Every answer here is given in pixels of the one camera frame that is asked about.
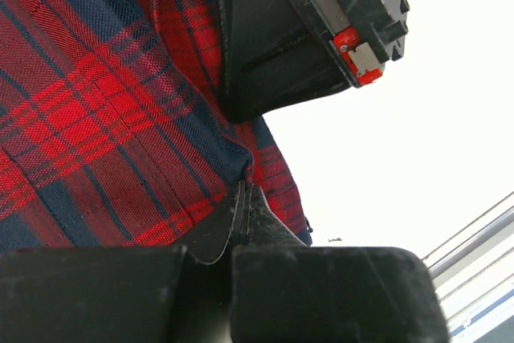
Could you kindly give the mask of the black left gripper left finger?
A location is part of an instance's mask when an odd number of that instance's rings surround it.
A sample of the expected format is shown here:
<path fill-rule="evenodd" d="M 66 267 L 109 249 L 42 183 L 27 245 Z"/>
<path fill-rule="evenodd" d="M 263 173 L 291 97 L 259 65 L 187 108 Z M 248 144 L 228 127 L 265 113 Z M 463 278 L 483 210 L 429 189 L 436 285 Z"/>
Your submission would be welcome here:
<path fill-rule="evenodd" d="M 231 189 L 165 247 L 12 251 L 1 257 L 4 342 L 228 342 Z"/>

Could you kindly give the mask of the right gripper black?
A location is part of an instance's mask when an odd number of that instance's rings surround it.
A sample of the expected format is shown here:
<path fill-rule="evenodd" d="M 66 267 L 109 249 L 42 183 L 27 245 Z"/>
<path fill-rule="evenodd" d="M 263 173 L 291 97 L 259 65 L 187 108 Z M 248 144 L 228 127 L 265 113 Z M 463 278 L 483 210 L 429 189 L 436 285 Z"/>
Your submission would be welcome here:
<path fill-rule="evenodd" d="M 404 56 L 407 0 L 216 0 L 231 122 L 371 84 Z"/>

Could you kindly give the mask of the red plaid skirt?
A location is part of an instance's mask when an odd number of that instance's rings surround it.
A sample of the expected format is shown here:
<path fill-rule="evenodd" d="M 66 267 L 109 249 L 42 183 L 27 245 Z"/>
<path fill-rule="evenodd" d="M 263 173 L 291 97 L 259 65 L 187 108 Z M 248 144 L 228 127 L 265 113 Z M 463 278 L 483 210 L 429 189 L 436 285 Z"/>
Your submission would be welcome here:
<path fill-rule="evenodd" d="M 215 0 L 1 0 L 1 249 L 166 245 L 240 182 L 311 229 L 263 118 L 222 116 Z"/>

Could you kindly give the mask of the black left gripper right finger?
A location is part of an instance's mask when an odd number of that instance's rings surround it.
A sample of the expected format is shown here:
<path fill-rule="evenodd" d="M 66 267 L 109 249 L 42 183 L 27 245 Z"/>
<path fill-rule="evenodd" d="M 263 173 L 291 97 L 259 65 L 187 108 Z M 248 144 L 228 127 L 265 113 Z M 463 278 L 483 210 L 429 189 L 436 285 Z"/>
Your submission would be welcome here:
<path fill-rule="evenodd" d="M 447 342 L 430 273 L 398 247 L 307 247 L 249 186 L 231 258 L 235 342 Z"/>

